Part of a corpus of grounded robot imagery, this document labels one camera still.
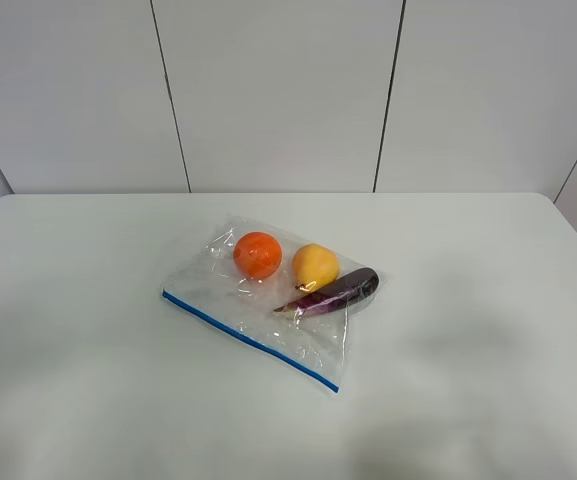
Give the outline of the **orange fruit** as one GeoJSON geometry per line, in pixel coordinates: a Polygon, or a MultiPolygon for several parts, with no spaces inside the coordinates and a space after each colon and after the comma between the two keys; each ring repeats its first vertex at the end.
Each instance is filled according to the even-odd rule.
{"type": "Polygon", "coordinates": [[[279,242],[265,232],[250,232],[241,237],[233,251],[237,270],[248,279],[263,281],[279,268],[283,251],[279,242]]]}

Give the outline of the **clear zip bag blue seal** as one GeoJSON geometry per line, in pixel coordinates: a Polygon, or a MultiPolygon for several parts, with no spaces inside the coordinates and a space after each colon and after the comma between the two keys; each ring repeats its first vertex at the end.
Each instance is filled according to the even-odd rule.
{"type": "Polygon", "coordinates": [[[274,314],[273,309],[309,294],[295,288],[292,273],[293,256],[308,244],[332,250],[259,221],[229,216],[207,244],[165,280],[161,296],[212,328],[337,393],[347,363],[351,324],[380,293],[388,278],[381,271],[332,250],[339,260],[338,278],[368,267],[380,278],[377,291],[367,300],[329,314],[300,320],[274,314]],[[236,243],[250,232],[272,235],[283,251],[278,270],[263,281],[246,278],[233,261],[236,243]]]}

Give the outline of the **yellow pear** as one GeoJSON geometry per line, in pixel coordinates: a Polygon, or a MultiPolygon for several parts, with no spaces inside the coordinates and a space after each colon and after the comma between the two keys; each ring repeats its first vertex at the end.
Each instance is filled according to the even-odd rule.
{"type": "Polygon", "coordinates": [[[305,293],[314,292],[335,281],[339,270],[337,255],[319,244],[302,246],[292,259],[295,288],[305,293]]]}

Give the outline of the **purple eggplant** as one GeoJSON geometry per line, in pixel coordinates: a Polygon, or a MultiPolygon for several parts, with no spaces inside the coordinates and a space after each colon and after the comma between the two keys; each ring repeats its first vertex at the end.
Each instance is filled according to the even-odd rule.
{"type": "Polygon", "coordinates": [[[322,288],[272,310],[294,320],[329,314],[367,300],[378,289],[380,278],[368,267],[354,270],[322,288]]]}

